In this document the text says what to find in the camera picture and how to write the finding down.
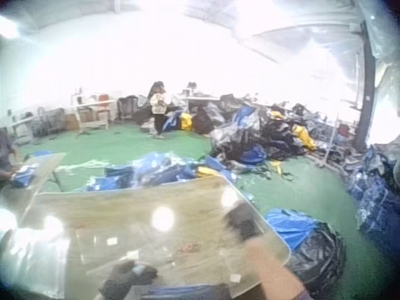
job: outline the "black glove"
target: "black glove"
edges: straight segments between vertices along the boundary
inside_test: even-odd
[[[156,277],[153,267],[128,261],[112,269],[99,291],[106,300],[123,300],[132,286],[151,284]]]
[[[230,228],[239,232],[242,241],[261,234],[254,222],[254,209],[248,203],[241,203],[229,211],[225,220]]]

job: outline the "green floor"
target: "green floor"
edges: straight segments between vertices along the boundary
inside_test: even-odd
[[[112,126],[110,130],[91,131],[90,136],[76,137],[65,132],[57,139],[43,139],[39,145],[21,147],[24,154],[38,150],[65,152],[63,166],[78,165],[91,160],[125,163],[150,151],[170,152],[179,156],[199,158],[210,150],[209,139],[191,132],[175,131],[166,140],[154,140],[133,125]],[[236,186],[254,195],[261,213],[271,208],[298,209],[328,222],[347,242],[347,263],[336,290],[335,299],[375,299],[384,283],[390,280],[390,264],[376,248],[356,230],[356,208],[345,192],[339,176],[319,169],[305,157],[284,162],[283,169],[296,176],[288,182],[278,175],[267,181],[255,175],[243,176]],[[65,190],[85,185],[90,176],[100,176],[103,169],[77,167],[60,171]],[[54,184],[45,189],[56,191]]]

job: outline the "ceiling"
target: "ceiling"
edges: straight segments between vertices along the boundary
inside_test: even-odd
[[[158,9],[180,13],[231,30],[243,46],[284,62],[310,41],[328,49],[355,81],[355,55],[362,50],[363,18],[354,0],[18,0],[2,14],[23,34],[90,14]]]

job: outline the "desk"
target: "desk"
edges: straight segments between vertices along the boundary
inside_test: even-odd
[[[34,117],[27,117],[26,119],[20,120],[18,122],[12,123],[10,125],[10,127],[12,127],[12,130],[14,131],[14,135],[16,137],[18,137],[17,134],[17,128],[19,127],[19,125],[25,124],[26,129],[27,129],[27,133],[30,136],[31,140],[33,139],[33,135],[32,135],[32,128],[31,128],[31,123],[32,120],[34,119]]]
[[[6,265],[1,269],[17,274],[15,283],[37,293],[94,299],[113,266],[132,258],[158,270],[155,284],[227,283],[235,297],[259,283],[243,243],[223,220],[233,205],[244,201],[223,177],[141,189],[40,194],[17,229],[21,234],[3,252]],[[46,216],[59,219],[63,232],[38,246]],[[269,249],[286,263],[287,245],[261,215],[256,223]],[[29,246],[16,251],[22,238]],[[190,243],[198,251],[184,252]],[[231,282],[232,274],[239,275],[239,282]]]

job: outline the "small paper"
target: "small paper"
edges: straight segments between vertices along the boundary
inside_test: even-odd
[[[242,276],[240,274],[231,274],[230,281],[232,283],[240,283],[241,278],[242,278]]]
[[[129,259],[139,259],[139,251],[138,250],[128,251],[126,253],[126,257]]]

